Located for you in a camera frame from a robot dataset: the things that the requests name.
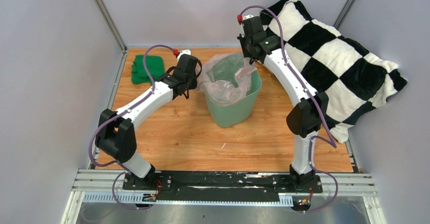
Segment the pink translucent trash bag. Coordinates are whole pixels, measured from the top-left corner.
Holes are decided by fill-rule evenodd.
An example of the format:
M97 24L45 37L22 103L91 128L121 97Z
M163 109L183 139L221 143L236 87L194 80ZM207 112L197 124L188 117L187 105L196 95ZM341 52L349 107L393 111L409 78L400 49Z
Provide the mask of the pink translucent trash bag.
M257 70L241 53L213 56L203 64L197 89L217 105L227 106L244 99L252 85L252 73Z

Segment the green plastic trash bin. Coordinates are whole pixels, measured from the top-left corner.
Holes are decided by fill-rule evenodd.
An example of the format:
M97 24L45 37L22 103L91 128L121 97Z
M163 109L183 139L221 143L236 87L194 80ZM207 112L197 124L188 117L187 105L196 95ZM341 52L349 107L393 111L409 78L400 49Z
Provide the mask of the green plastic trash bin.
M241 53L229 53L215 55L203 65L198 89L219 127L231 127L251 115L262 80L249 62Z

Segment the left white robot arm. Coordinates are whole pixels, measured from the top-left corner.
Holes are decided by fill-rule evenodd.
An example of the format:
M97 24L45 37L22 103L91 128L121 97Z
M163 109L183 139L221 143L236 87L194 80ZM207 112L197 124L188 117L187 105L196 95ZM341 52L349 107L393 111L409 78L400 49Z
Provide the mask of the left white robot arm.
M177 65L155 81L154 89L148 89L116 111L106 109L100 115L102 129L96 134L96 147L129 171L143 190L150 190L155 185L155 167L137 151L135 132L161 106L179 96L189 98L189 92L196 89L200 75L196 67L201 65L190 50L181 50L177 55Z

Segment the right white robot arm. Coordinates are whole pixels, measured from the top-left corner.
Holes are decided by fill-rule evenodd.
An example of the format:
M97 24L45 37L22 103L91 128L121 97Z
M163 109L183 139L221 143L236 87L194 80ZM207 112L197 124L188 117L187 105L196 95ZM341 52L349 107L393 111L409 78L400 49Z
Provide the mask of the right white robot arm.
M237 16L238 36L244 57L258 62L275 75L287 92L293 109L286 117L294 135L294 157L290 164L290 187L303 192L315 179L314 142L326 115L328 96L317 92L298 72L283 47L283 39L268 35L259 16Z

